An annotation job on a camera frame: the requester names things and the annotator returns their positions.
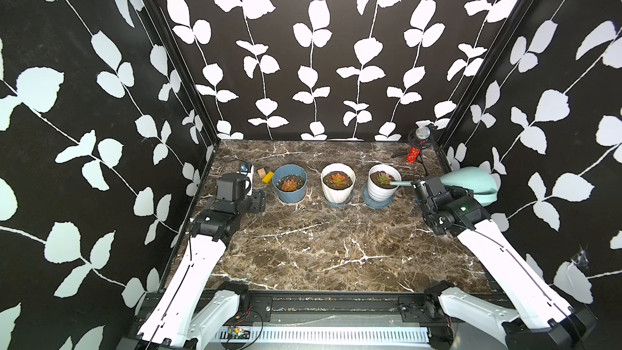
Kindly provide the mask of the mint green watering can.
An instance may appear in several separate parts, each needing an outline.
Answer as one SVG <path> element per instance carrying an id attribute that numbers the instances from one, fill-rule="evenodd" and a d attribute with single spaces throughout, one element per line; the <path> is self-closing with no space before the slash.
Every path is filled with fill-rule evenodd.
<path id="1" fill-rule="evenodd" d="M 470 190 L 483 207 L 497 201 L 498 187 L 495 179 L 485 170 L 476 167 L 465 167 L 442 176 L 427 176 L 416 181 L 392 181 L 391 187 L 415 186 L 417 182 L 438 179 L 444 186 L 457 186 Z"/>

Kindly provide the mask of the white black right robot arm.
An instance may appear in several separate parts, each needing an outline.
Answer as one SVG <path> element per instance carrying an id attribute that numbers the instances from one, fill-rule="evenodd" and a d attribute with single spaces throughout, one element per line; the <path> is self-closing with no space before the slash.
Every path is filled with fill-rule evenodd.
<path id="1" fill-rule="evenodd" d="M 505 239 L 486 206 L 497 184 L 479 169 L 429 176 L 410 184 L 424 223 L 437 236 L 450 234 L 480 261 L 512 306 L 504 308 L 443 281 L 428 288 L 424 310 L 432 320 L 458 319 L 508 349 L 576 349 L 596 325 L 538 276 Z"/>

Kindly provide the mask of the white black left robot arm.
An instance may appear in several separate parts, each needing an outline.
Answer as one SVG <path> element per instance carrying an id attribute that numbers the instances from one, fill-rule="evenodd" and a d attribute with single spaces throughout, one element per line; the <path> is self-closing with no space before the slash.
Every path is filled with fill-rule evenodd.
<path id="1" fill-rule="evenodd" d="M 122 338 L 118 349 L 204 349 L 228 320 L 249 305 L 248 287 L 228 282 L 201 311 L 196 310 L 243 215 L 266 208 L 266 193 L 253 189 L 253 174 L 253 165 L 245 161 L 239 172 L 217 179 L 215 198 L 194 217 L 186 251 L 164 295 L 137 334 Z"/>

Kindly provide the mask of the orange red succulent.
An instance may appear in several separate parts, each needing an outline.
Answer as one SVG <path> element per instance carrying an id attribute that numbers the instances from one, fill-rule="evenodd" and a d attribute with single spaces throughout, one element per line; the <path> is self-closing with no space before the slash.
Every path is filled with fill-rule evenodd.
<path id="1" fill-rule="evenodd" d="M 300 189 L 299 181 L 295 178 L 284 178 L 280 181 L 280 190 L 283 192 L 294 192 Z"/>

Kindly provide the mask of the red green succulent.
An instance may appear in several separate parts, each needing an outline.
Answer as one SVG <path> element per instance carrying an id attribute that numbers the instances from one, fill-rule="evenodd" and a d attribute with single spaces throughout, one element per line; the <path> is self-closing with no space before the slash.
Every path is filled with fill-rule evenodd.
<path id="1" fill-rule="evenodd" d="M 324 178 L 324 183 L 330 189 L 341 191 L 345 190 L 352 185 L 351 178 L 344 172 L 333 171 L 327 174 Z"/>

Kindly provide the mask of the yellow wooden block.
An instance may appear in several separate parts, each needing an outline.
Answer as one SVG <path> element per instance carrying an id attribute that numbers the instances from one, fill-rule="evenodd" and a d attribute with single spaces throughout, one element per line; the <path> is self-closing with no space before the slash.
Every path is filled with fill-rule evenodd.
<path id="1" fill-rule="evenodd" d="M 267 173 L 266 176 L 262 178 L 262 182 L 264 184 L 270 184 L 273 179 L 273 176 L 274 176 L 273 172 Z"/>

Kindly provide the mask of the white ringed plant pot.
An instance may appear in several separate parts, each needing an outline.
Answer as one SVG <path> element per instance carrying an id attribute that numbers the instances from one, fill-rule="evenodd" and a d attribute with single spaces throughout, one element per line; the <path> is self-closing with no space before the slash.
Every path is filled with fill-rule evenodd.
<path id="1" fill-rule="evenodd" d="M 393 186 L 393 188 L 389 190 L 382 189 L 376 186 L 372 182 L 370 175 L 377 171 L 385 171 L 391 174 L 395 178 L 395 181 L 402 181 L 402 178 L 401 178 L 401 174 L 399 173 L 399 171 L 391 167 L 390 165 L 384 165 L 384 164 L 374 165 L 374 167 L 372 167 L 369 170 L 368 183 L 367 183 L 368 188 L 369 188 L 369 194 L 371 195 L 372 199 L 376 201 L 382 201 L 382 200 L 390 198 L 390 196 L 394 196 L 395 191 L 397 191 L 398 189 L 398 186 Z"/>

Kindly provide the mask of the blue saucer under white pot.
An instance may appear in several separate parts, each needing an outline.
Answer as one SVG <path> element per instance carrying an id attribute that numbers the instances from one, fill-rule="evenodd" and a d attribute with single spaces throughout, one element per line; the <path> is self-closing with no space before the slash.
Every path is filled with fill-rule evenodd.
<path id="1" fill-rule="evenodd" d="M 367 184 L 365 184 L 362 188 L 362 198 L 364 200 L 364 203 L 368 207 L 375 210 L 382 210 L 384 208 L 387 208 L 394 202 L 394 196 L 390 196 L 390 198 L 382 201 L 376 201 L 372 199 L 371 195 L 369 194 L 369 188 Z"/>

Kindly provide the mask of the red microphone on tripod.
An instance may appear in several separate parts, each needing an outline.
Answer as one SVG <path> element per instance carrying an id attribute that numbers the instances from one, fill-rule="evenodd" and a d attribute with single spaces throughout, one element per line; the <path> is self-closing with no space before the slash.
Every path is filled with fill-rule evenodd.
<path id="1" fill-rule="evenodd" d="M 407 154 L 408 164 L 421 164 L 424 168 L 425 176 L 429 176 L 429 170 L 424 161 L 423 151 L 433 146 L 431 129 L 428 126 L 418 126 L 408 133 L 407 140 L 410 146 L 410 150 Z"/>

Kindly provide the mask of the blue ribbed plant pot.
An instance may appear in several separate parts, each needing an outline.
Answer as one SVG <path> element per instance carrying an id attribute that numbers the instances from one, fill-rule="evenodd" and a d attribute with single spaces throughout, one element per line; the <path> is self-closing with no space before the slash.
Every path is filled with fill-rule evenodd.
<path id="1" fill-rule="evenodd" d="M 298 204 L 306 195 L 307 173 L 299 165 L 283 165 L 277 168 L 272 185 L 284 204 Z"/>

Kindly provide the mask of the blue saucer under cream pot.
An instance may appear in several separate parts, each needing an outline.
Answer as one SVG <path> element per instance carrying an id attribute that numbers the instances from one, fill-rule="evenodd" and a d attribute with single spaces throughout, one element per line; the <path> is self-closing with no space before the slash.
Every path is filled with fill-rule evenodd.
<path id="1" fill-rule="evenodd" d="M 326 197 L 324 197 L 324 201 L 327 205 L 329 205 L 330 207 L 335 207 L 335 208 L 345 208 L 347 207 L 349 204 L 351 204 L 351 201 L 353 199 L 353 195 L 351 194 L 350 196 L 348 196 L 345 201 L 341 202 L 341 203 L 334 203 L 334 202 L 330 202 L 330 200 L 328 200 Z"/>

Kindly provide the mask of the cream ribbed plant pot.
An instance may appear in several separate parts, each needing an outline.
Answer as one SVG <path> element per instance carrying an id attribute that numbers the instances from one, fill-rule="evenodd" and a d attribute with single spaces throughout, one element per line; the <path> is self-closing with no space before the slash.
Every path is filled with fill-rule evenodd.
<path id="1" fill-rule="evenodd" d="M 333 171 L 341 171 L 341 172 L 346 173 L 351 178 L 352 185 L 348 187 L 347 189 L 341 190 L 341 191 L 330 189 L 328 186 L 325 185 L 324 178 L 325 176 L 327 176 L 328 173 L 333 172 Z M 327 165 L 322 170 L 321 180 L 322 180 L 322 192 L 324 194 L 324 197 L 330 200 L 330 202 L 341 203 L 345 201 L 345 199 L 351 194 L 354 184 L 356 182 L 356 175 L 353 169 L 350 168 L 348 165 L 345 165 L 342 163 L 333 163 L 333 164 Z"/>

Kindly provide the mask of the black front mounting rail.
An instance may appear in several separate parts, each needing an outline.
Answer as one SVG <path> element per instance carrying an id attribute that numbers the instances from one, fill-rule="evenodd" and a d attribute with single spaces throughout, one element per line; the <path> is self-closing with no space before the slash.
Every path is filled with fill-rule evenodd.
<path id="1" fill-rule="evenodd" d="M 262 317 L 276 314 L 393 314 L 401 322 L 445 322 L 439 301 L 424 293 L 251 290 Z"/>

